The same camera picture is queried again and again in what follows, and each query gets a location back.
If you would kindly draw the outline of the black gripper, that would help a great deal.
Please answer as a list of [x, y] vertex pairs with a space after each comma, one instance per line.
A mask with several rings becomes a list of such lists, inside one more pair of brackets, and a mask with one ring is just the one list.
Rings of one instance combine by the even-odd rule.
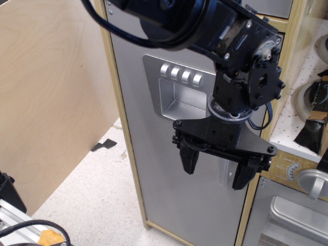
[[244, 189], [257, 172], [268, 171], [277, 148], [253, 133], [245, 123], [226, 124], [214, 118], [173, 122], [173, 143], [180, 149], [183, 169], [193, 174], [199, 152], [238, 163], [234, 190]]

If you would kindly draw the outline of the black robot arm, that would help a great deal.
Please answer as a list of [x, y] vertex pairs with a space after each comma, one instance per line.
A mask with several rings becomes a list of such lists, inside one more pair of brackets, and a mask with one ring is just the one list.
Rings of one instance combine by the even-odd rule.
[[279, 36], [267, 20], [238, 1], [115, 1], [140, 19], [149, 43], [190, 49], [215, 63], [216, 80], [204, 119], [173, 122], [173, 143], [192, 174], [200, 152], [237, 162], [232, 187], [241, 190], [269, 169], [277, 149], [250, 130], [259, 107], [280, 98]]

